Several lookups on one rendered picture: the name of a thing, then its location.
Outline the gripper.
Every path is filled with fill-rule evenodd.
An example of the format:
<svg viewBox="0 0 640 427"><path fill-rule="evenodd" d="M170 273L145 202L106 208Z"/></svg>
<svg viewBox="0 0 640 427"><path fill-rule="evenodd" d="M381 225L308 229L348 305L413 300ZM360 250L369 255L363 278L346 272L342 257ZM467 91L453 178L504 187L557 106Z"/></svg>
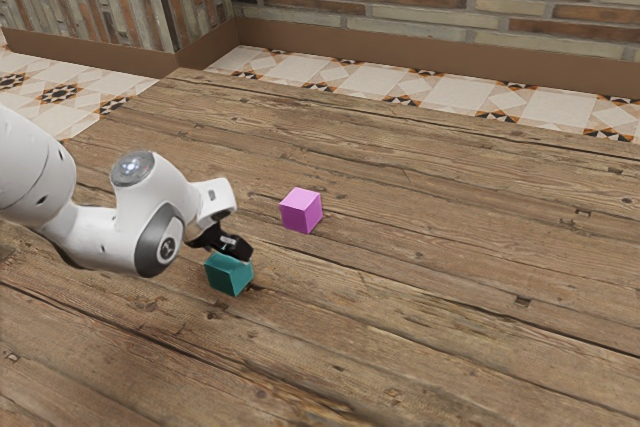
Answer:
<svg viewBox="0 0 640 427"><path fill-rule="evenodd" d="M221 220L230 216L231 211L220 211L211 216L214 224L207 228L198 238L188 241L191 248L212 249L219 253L232 257L242 262L249 262L253 255L253 247L238 235L224 232L221 228Z"/></svg>

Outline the teal block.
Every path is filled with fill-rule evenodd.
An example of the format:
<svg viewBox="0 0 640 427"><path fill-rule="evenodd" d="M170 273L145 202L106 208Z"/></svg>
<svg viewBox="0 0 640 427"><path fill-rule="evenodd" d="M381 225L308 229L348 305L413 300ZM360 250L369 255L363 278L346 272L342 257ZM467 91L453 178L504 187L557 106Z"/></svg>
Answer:
<svg viewBox="0 0 640 427"><path fill-rule="evenodd" d="M213 252L204 262L209 286L238 297L254 278L251 262L243 262L220 252Z"/></svg>

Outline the pink block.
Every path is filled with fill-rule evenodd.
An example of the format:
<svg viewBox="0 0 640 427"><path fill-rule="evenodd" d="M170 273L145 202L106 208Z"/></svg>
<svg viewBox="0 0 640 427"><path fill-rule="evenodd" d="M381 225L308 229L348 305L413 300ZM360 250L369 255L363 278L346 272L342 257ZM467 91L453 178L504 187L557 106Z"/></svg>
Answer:
<svg viewBox="0 0 640 427"><path fill-rule="evenodd" d="M294 187L279 203L282 224L289 230L309 234L323 217L321 195Z"/></svg>

